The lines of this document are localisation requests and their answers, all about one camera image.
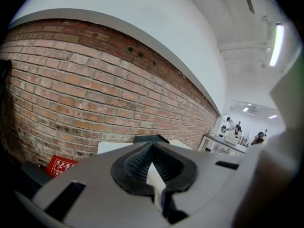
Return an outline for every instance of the ceiling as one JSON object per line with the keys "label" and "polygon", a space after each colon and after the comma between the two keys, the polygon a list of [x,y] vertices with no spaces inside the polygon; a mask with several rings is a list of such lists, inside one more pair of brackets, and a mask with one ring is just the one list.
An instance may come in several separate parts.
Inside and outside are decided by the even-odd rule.
{"label": "ceiling", "polygon": [[[263,97],[255,97],[254,103],[276,107],[269,92],[293,65],[302,46],[292,23],[277,3],[273,0],[250,0],[254,9],[252,13],[247,0],[192,1],[217,38],[218,48],[225,60],[228,89],[238,92],[230,97],[242,100],[234,98],[240,93],[233,89],[242,87],[249,93],[258,88],[269,99],[263,101]],[[270,67],[277,22],[284,25],[285,35],[278,63]]]}
{"label": "ceiling", "polygon": [[[256,104],[249,105],[247,102],[241,102],[241,101],[231,101],[230,104],[231,109],[239,110],[239,111],[243,111],[246,107],[248,108],[248,110],[246,112],[243,112],[244,114],[254,116],[256,118],[262,119],[272,124],[284,125],[284,122],[280,117],[280,113],[277,109],[256,105]],[[269,117],[273,115],[277,115],[278,117],[269,119]]]}

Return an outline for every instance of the ceiling light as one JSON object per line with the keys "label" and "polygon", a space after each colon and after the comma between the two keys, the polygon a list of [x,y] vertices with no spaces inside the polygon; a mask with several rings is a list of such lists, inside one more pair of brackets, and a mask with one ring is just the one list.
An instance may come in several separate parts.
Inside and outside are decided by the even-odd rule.
{"label": "ceiling light", "polygon": [[271,67],[274,67],[277,63],[277,60],[279,58],[280,51],[282,48],[282,44],[283,44],[283,37],[284,37],[284,26],[277,24],[274,51],[272,52],[271,60],[269,63],[269,66],[271,66]]}

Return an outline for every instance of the red sign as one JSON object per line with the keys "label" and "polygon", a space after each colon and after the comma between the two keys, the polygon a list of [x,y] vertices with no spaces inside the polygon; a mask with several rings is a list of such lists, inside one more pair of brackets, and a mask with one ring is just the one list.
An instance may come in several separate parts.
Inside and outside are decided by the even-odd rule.
{"label": "red sign", "polygon": [[77,161],[72,161],[57,155],[53,155],[46,171],[51,176],[56,177],[61,173],[65,172],[66,170],[70,169],[77,163]]}

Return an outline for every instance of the brick wall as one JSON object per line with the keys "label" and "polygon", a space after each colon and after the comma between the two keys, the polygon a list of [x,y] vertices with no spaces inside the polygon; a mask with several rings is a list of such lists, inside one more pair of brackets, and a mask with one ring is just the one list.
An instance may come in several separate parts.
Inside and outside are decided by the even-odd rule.
{"label": "brick wall", "polygon": [[160,55],[95,24],[23,24],[8,33],[0,58],[13,64],[2,137],[20,162],[47,163],[53,154],[80,160],[96,153],[100,140],[132,142],[140,134],[161,134],[197,149],[218,116]]}

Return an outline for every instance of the black rubber part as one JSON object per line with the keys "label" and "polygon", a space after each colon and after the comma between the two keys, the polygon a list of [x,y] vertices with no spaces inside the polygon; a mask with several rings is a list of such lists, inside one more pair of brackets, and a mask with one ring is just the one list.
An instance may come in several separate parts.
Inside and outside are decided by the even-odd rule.
{"label": "black rubber part", "polygon": [[47,207],[45,212],[62,221],[86,186],[80,182],[70,183],[66,189]]}
{"label": "black rubber part", "polygon": [[198,174],[192,160],[158,143],[148,142],[118,158],[111,167],[112,178],[130,194],[153,197],[154,188],[146,184],[152,162],[166,184],[166,193],[187,190]]}
{"label": "black rubber part", "polygon": [[229,162],[225,162],[225,161],[218,161],[215,164],[222,166],[222,167],[229,168],[229,169],[233,169],[233,170],[237,170],[238,166],[239,166],[238,164],[233,164],[233,163],[229,163]]}
{"label": "black rubber part", "polygon": [[142,143],[142,142],[165,142],[170,143],[163,136],[159,135],[143,135],[143,136],[135,136],[133,143]]}

